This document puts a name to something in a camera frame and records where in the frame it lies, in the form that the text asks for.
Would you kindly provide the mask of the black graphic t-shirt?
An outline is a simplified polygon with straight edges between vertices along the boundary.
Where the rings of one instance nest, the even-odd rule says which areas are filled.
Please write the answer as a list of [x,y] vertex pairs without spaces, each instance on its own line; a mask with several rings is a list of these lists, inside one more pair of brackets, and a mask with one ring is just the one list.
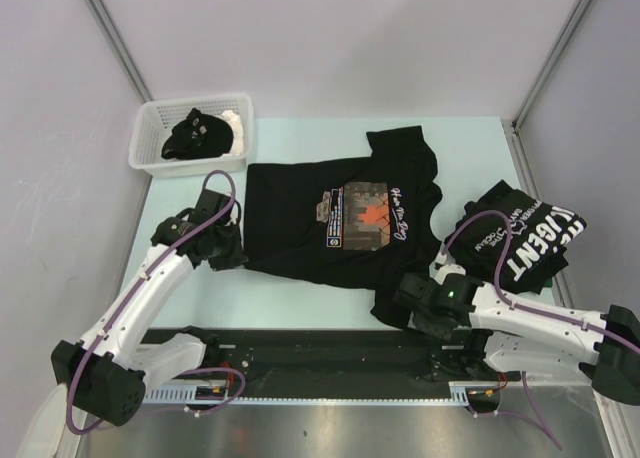
[[423,129],[366,134],[367,157],[257,163],[242,209],[244,268],[375,293],[372,315],[405,328],[394,295],[408,273],[428,270],[440,242],[431,228],[442,199],[437,158]]

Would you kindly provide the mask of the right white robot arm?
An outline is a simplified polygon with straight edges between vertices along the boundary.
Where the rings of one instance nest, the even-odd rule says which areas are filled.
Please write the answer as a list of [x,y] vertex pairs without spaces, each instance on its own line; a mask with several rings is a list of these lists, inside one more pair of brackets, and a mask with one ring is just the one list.
[[473,379],[491,372],[526,372],[551,381],[589,384],[613,401],[639,403],[639,320],[612,305],[605,313],[545,305],[504,293],[453,265],[435,277],[406,274],[394,300],[410,310],[425,334],[450,340],[480,331],[461,354]]

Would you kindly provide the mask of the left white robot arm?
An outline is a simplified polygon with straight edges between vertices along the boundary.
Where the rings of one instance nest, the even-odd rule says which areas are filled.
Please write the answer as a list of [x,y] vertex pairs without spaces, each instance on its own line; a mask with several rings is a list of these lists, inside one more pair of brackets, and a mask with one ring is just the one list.
[[104,315],[76,342],[60,341],[51,354],[58,384],[67,389],[66,426],[84,435],[75,410],[96,424],[122,426],[146,393],[182,376],[202,378],[236,370],[225,365],[215,333],[189,326],[147,351],[142,340],[170,295],[203,262],[215,271],[245,261],[239,225],[213,218],[196,225],[182,216],[162,222],[136,275]]

